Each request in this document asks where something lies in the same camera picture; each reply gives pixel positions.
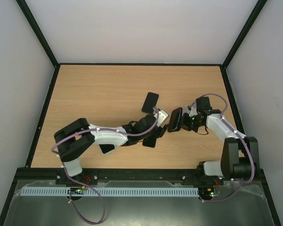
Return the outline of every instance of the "robotic arm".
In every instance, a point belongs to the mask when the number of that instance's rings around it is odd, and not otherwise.
[[[224,143],[221,161],[200,162],[207,176],[223,176],[231,178],[249,178],[251,176],[252,164],[247,151],[241,141],[247,144],[255,167],[255,175],[259,174],[258,141],[254,137],[247,137],[237,131],[218,109],[210,105],[209,97],[200,97],[188,107],[175,109],[170,118],[168,132],[187,131],[198,132],[199,127],[211,129]]]
[[[148,114],[139,121],[131,121],[117,128],[95,126],[85,118],[80,118],[56,132],[55,141],[57,144],[60,142],[57,145],[58,155],[68,174],[73,177],[82,172],[79,156],[92,145],[98,145],[103,154],[115,150],[116,146],[131,146],[140,141],[143,141],[144,146],[154,147],[156,139],[166,131],[166,127],[160,125],[168,117],[165,111],[157,111],[156,114]],[[80,137],[74,136],[83,130],[86,132]]]

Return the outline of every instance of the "wooden work surface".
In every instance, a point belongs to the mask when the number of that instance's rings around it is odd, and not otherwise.
[[[148,92],[159,94],[157,107],[169,115],[206,93],[228,99],[217,66],[62,65],[31,166],[61,166],[50,152],[53,135],[78,118],[106,127],[138,121],[145,116],[141,109]],[[225,106],[217,97],[210,101],[214,109]],[[225,115],[234,125],[230,108]],[[181,130],[166,132],[155,148],[138,143],[103,155],[95,145],[84,152],[81,161],[84,168],[193,169],[200,161],[219,160],[222,149],[213,132],[202,136]]]

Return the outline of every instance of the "purple cable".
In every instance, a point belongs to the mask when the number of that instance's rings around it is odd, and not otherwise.
[[[71,180],[72,182],[75,182],[75,183],[77,183],[79,185],[85,186],[85,187],[93,190],[99,196],[99,198],[100,198],[100,200],[102,201],[102,204],[103,204],[103,214],[102,214],[101,219],[98,222],[89,221],[85,217],[83,217],[82,214],[79,212],[79,210],[75,206],[74,202],[71,200],[71,195],[72,194],[70,194],[69,201],[70,201],[71,205],[74,207],[74,209],[75,209],[77,215],[79,216],[79,218],[82,219],[85,223],[90,224],[90,225],[98,225],[98,224],[102,223],[104,221],[104,217],[105,217],[105,213],[106,213],[106,205],[105,205],[105,201],[104,201],[103,197],[101,196],[101,194],[97,190],[95,190],[93,187],[91,187],[90,185],[87,185],[87,184],[84,184],[84,183],[82,183],[80,181],[72,179],[71,176],[68,174],[67,169],[66,169],[64,164],[63,164],[63,166],[64,166],[65,174],[66,174],[66,176],[67,176],[67,178],[69,180]]]
[[[200,199],[202,202],[222,202],[222,201],[226,201],[226,200],[231,199],[233,196],[235,196],[235,195],[240,191],[241,188],[242,188],[242,181],[240,181],[239,187],[237,188],[237,190],[234,191],[230,196],[227,196],[227,197],[224,198],[224,199],[219,199],[219,200],[204,200],[204,199],[201,198],[200,196],[199,196],[199,199]]]
[[[226,120],[221,119],[221,121],[223,121],[223,123],[234,133],[235,129],[229,123],[227,123]],[[248,156],[248,158],[250,160],[250,166],[251,166],[250,178],[248,180],[245,180],[245,181],[242,180],[243,183],[248,184],[248,183],[252,182],[252,180],[254,179],[254,176],[255,176],[254,161],[253,161],[253,158],[251,157],[250,150],[247,147],[246,142],[243,140],[243,137],[239,133],[235,133],[235,134],[241,140],[241,143],[243,144],[243,146],[245,148],[245,151],[246,151],[246,154],[247,154],[247,156]]]
[[[228,128],[230,131],[234,132],[236,129],[233,128],[229,123],[227,123],[226,120],[224,120],[224,119],[222,118],[224,112],[225,112],[225,111],[227,110],[227,108],[228,108],[228,103],[227,103],[227,101],[226,101],[221,95],[216,94],[216,93],[207,93],[207,94],[204,94],[204,95],[202,95],[202,96],[200,96],[200,97],[205,97],[205,96],[216,96],[216,97],[221,98],[221,99],[224,101],[224,103],[225,103],[225,108],[224,108],[223,111],[220,113],[220,119],[221,119],[221,121],[227,126],[227,128]],[[236,190],[234,193],[232,193],[230,196],[228,196],[228,197],[226,197],[226,198],[224,198],[224,199],[211,200],[211,201],[210,201],[210,200],[203,200],[203,199],[199,196],[200,200],[202,200],[203,202],[221,202],[221,201],[229,200],[230,198],[232,198],[233,196],[235,196],[235,195],[239,192],[239,190],[241,189],[243,183],[246,183],[246,184],[247,184],[247,183],[250,183],[250,182],[252,182],[252,180],[254,179],[254,176],[255,176],[255,166],[254,166],[253,158],[251,157],[251,154],[250,154],[250,150],[249,150],[249,148],[247,147],[246,142],[243,140],[243,137],[242,137],[239,133],[235,133],[235,134],[236,134],[236,136],[241,140],[241,142],[242,142],[242,144],[243,144],[243,146],[244,146],[244,148],[245,148],[245,151],[246,151],[246,153],[247,153],[247,156],[248,156],[248,158],[249,158],[249,160],[250,160],[250,166],[251,166],[250,178],[249,178],[248,180],[246,180],[246,181],[240,180],[240,185],[239,185],[239,187],[237,188],[237,190]]]
[[[222,110],[222,112],[220,113],[220,117],[222,117],[223,113],[224,113],[224,112],[227,110],[227,108],[228,108],[228,104],[227,104],[226,99],[224,99],[223,96],[221,96],[221,95],[219,95],[219,94],[216,94],[216,93],[207,93],[207,94],[204,94],[204,95],[202,95],[202,96],[200,96],[200,97],[205,97],[205,96],[216,96],[216,97],[221,98],[221,99],[224,101],[224,103],[225,103],[225,108],[224,108],[224,109]]]
[[[158,122],[158,117],[159,117],[159,109],[157,107],[153,107],[153,109],[156,111],[157,113],[157,117],[153,123],[153,125],[147,129],[146,131],[142,132],[142,133],[138,133],[138,134],[131,134],[131,133],[126,133],[126,132],[122,132],[122,131],[117,131],[116,129],[111,129],[111,128],[101,128],[99,131],[112,131],[112,132],[118,132],[120,134],[123,134],[123,135],[126,135],[126,136],[130,136],[130,137],[139,137],[139,136],[142,136],[142,135],[145,135],[146,133],[149,133],[151,130],[154,129],[154,127],[157,125],[157,122]],[[55,151],[56,147],[58,147],[60,144],[64,143],[65,141],[75,137],[75,136],[78,136],[78,135],[81,135],[83,133],[88,133],[88,132],[95,132],[97,131],[97,129],[85,129],[85,130],[82,130],[80,132],[76,132],[62,140],[60,140],[59,142],[57,142],[52,148],[51,148],[51,152],[55,153],[55,154],[59,154],[58,152]]]
[[[144,131],[144,132],[142,132],[142,133],[139,133],[139,134],[131,134],[131,133],[121,132],[121,131],[117,131],[116,129],[110,129],[110,128],[101,128],[100,130],[101,130],[101,131],[113,131],[113,132],[118,132],[118,133],[120,133],[120,134],[123,134],[123,135],[126,135],[126,136],[131,136],[131,137],[139,137],[139,136],[142,136],[142,135],[144,135],[144,134],[150,132],[151,130],[153,130],[154,127],[157,125],[158,118],[159,118],[159,109],[158,109],[157,107],[153,107],[153,109],[154,109],[155,112],[157,113],[157,117],[156,117],[156,119],[155,119],[153,125],[152,125],[149,129],[147,129],[146,131]],[[56,149],[56,147],[58,147],[60,144],[64,143],[65,141],[67,141],[67,140],[69,140],[69,139],[71,139],[71,138],[73,138],[73,137],[75,137],[75,136],[78,136],[78,135],[80,135],[80,134],[88,133],[88,132],[95,132],[95,131],[97,131],[97,129],[85,129],[85,130],[82,130],[82,131],[80,131],[80,132],[76,132],[76,133],[74,133],[74,134],[72,134],[72,135],[70,135],[70,136],[68,136],[68,137],[66,137],[66,138],[64,138],[64,139],[62,139],[62,140],[60,140],[59,142],[57,142],[57,143],[51,148],[51,152],[53,152],[53,153],[59,155],[59,153],[58,153],[57,151],[55,151],[55,149]],[[79,210],[77,209],[77,207],[75,206],[75,204],[74,204],[73,201],[71,200],[71,194],[70,194],[70,196],[69,196],[70,203],[71,203],[72,206],[74,207],[74,209],[75,209],[77,215],[79,216],[79,218],[82,219],[85,223],[90,224],[90,225],[98,225],[98,224],[102,223],[103,220],[104,220],[104,217],[105,217],[105,213],[106,213],[106,206],[105,206],[105,202],[104,202],[104,199],[103,199],[103,197],[101,196],[101,194],[100,194],[97,190],[95,190],[93,187],[91,187],[90,185],[84,184],[84,183],[82,183],[82,182],[80,182],[80,181],[77,181],[77,180],[74,180],[73,178],[71,178],[71,176],[70,176],[70,175],[68,174],[68,172],[67,172],[67,169],[66,169],[64,163],[63,163],[63,166],[64,166],[65,174],[66,174],[66,176],[67,176],[67,178],[68,178],[69,180],[71,180],[72,182],[75,182],[75,183],[77,183],[77,184],[79,184],[79,185],[83,185],[83,186],[85,186],[85,187],[87,187],[87,188],[93,190],[93,191],[99,196],[99,198],[100,198],[100,200],[102,201],[102,204],[103,204],[103,215],[102,215],[101,219],[100,219],[98,222],[92,222],[92,221],[89,221],[89,220],[87,220],[86,218],[84,218],[84,217],[82,216],[82,214],[79,212]]]

